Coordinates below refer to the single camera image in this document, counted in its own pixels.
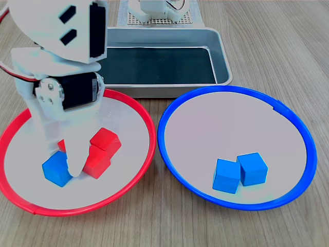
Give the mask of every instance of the robot body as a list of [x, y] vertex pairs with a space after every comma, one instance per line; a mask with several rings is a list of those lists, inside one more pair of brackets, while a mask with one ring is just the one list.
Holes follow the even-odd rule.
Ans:
[[49, 155], [58, 138], [64, 139], [69, 173], [77, 177], [89, 155], [105, 91], [97, 61], [107, 57], [107, 2], [10, 0], [9, 9], [18, 27], [41, 46], [12, 50], [14, 70], [38, 79], [15, 78], [16, 89]]

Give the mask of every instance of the red wire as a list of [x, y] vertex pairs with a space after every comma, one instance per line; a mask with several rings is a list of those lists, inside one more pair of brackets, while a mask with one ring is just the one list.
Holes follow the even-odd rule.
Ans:
[[[4, 14], [2, 16], [0, 16], [0, 23], [2, 22], [2, 20], [6, 17], [6, 15], [9, 13], [9, 9], [7, 9]], [[39, 80], [37, 80], [36, 78], [28, 78], [28, 77], [25, 77], [25, 76], [21, 76], [21, 75], [18, 75], [14, 72], [11, 71], [11, 69], [9, 68], [6, 68], [6, 66], [4, 64], [2, 64], [2, 62], [0, 62], [0, 68], [10, 74], [11, 76], [15, 77], [15, 78], [18, 78], [18, 79], [21, 79], [23, 81], [27, 81], [27, 82], [37, 82]]]

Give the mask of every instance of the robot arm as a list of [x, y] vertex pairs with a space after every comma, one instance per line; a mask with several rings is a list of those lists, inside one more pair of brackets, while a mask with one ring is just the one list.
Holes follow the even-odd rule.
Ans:
[[97, 71], [107, 57], [107, 1], [9, 0], [3, 16], [9, 10], [40, 48], [13, 49], [14, 70], [0, 67], [15, 77], [49, 155], [64, 139], [69, 173], [77, 177], [105, 90]]

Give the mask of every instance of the cube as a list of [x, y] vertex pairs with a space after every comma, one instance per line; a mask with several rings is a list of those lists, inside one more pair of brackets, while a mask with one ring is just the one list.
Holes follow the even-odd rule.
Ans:
[[217, 160], [212, 188], [235, 194], [240, 183], [240, 164], [237, 162]]
[[60, 151], [66, 153], [65, 142], [64, 142], [64, 140], [61, 140], [61, 141], [58, 143], [58, 147], [59, 147]]
[[101, 128], [90, 140], [90, 144], [107, 152], [110, 158], [112, 158], [121, 147], [119, 137], [106, 128]]
[[98, 179], [104, 171], [110, 166], [111, 158], [104, 150], [91, 145], [89, 148], [89, 156], [83, 171], [94, 179]]
[[64, 187], [72, 176], [68, 172], [66, 153], [58, 151], [42, 165], [45, 178]]
[[241, 165], [243, 186], [265, 183], [268, 168], [259, 153], [240, 155], [236, 161]]

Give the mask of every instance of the wood grain surface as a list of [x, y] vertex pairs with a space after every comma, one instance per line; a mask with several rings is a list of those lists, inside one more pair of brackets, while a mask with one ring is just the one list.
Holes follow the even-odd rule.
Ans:
[[[205, 25], [222, 35], [232, 85], [277, 98], [309, 128], [318, 169], [308, 190], [274, 210], [223, 208], [183, 187], [157, 149], [130, 192], [89, 214], [34, 216], [0, 193], [1, 247], [329, 246], [329, 2], [200, 1], [199, 7]], [[116, 25], [118, 9], [119, 2], [111, 1], [110, 26]], [[10, 49], [28, 46], [33, 42], [6, 17], [0, 25], [0, 59], [10, 64]], [[157, 127], [172, 101], [140, 102]], [[13, 78], [0, 72], [1, 133], [25, 107]]]

